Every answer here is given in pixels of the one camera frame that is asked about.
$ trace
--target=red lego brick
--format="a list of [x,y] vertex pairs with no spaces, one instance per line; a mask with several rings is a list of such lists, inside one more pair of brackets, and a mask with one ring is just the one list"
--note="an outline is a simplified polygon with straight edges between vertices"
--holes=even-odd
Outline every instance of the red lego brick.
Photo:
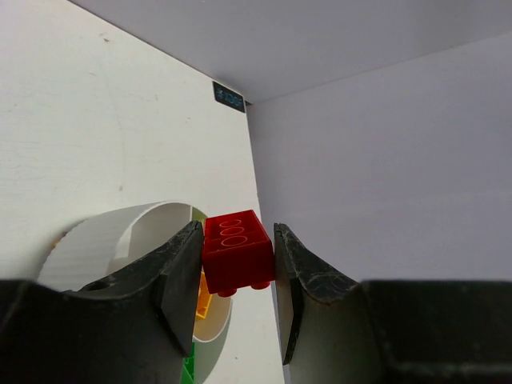
[[202,267],[208,291],[223,297],[275,280],[272,242],[252,210],[206,219]]

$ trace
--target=white table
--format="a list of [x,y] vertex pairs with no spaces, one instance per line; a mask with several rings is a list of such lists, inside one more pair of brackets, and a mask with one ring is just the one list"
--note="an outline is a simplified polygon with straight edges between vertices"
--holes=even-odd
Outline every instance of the white table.
[[[1,278],[108,210],[259,212],[246,116],[207,76],[64,0],[0,3],[0,52]],[[240,290],[207,382],[281,383],[280,360],[270,290]]]

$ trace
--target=red block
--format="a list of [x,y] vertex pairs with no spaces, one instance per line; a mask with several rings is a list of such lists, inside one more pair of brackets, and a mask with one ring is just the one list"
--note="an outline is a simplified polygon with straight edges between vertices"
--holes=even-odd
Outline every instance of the red block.
[[272,242],[252,210],[206,219],[202,267],[208,291],[223,297],[275,280]]

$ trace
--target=black label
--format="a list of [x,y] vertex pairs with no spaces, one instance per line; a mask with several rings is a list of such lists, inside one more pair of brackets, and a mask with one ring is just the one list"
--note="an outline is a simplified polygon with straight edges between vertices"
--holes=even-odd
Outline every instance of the black label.
[[221,86],[218,82],[213,83],[215,100],[225,106],[230,106],[234,110],[239,110],[243,113],[246,112],[246,102],[244,102],[243,96]]

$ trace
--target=table surface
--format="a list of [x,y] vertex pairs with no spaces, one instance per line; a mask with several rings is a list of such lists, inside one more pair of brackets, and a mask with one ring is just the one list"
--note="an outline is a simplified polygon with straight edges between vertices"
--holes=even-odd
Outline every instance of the table surface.
[[[5,0],[0,35],[0,278],[108,210],[259,212],[246,116],[207,76],[64,0]],[[206,382],[280,383],[280,361],[270,290],[240,290]]]

